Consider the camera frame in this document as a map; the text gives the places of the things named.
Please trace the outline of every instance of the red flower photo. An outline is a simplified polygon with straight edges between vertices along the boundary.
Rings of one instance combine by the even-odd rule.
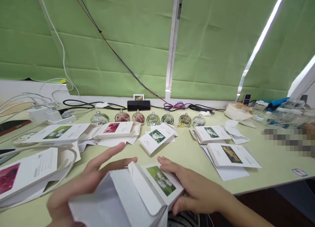
[[[20,164],[0,170],[0,195],[12,189]]]
[[[109,126],[105,129],[103,133],[114,133],[118,128],[119,123],[109,124]]]

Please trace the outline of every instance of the small photo frame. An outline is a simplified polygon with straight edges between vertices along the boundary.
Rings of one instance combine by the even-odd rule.
[[[144,94],[134,94],[135,101],[144,101]]]

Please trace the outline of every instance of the round glass bottle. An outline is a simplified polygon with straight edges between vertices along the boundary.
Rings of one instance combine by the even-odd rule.
[[[179,117],[179,124],[181,123],[183,123],[185,127],[189,127],[191,125],[191,118],[188,113],[185,113]]]
[[[137,112],[132,115],[132,121],[143,124],[145,122],[144,115],[139,110],[137,110]]]
[[[96,114],[94,114],[91,117],[91,123],[97,123],[99,125],[106,124],[109,122],[108,115],[101,113],[100,111],[96,111]]]
[[[199,112],[198,116],[195,116],[193,118],[193,126],[204,126],[206,124],[206,120],[204,119],[204,117],[202,116],[201,112]]]
[[[155,112],[152,112],[147,117],[147,124],[149,126],[151,125],[159,125],[160,124],[160,118],[158,115],[155,114]]]
[[[120,110],[117,115],[115,115],[115,122],[128,122],[130,121],[130,115],[123,110]]]
[[[164,122],[168,124],[174,123],[174,117],[170,114],[170,112],[162,116],[161,123],[164,123]]]

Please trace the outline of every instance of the sticker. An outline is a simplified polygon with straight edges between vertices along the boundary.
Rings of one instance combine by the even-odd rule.
[[[307,173],[305,173],[303,170],[300,170],[300,169],[292,169],[292,171],[294,173],[296,173],[298,176],[301,176],[301,177],[306,177],[308,176]]]

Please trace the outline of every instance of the plastic bag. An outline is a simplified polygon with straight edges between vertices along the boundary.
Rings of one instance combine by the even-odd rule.
[[[256,126],[250,121],[250,119],[254,116],[252,112],[252,108],[248,106],[244,106],[241,103],[237,104],[228,104],[224,114],[243,125],[256,128]]]

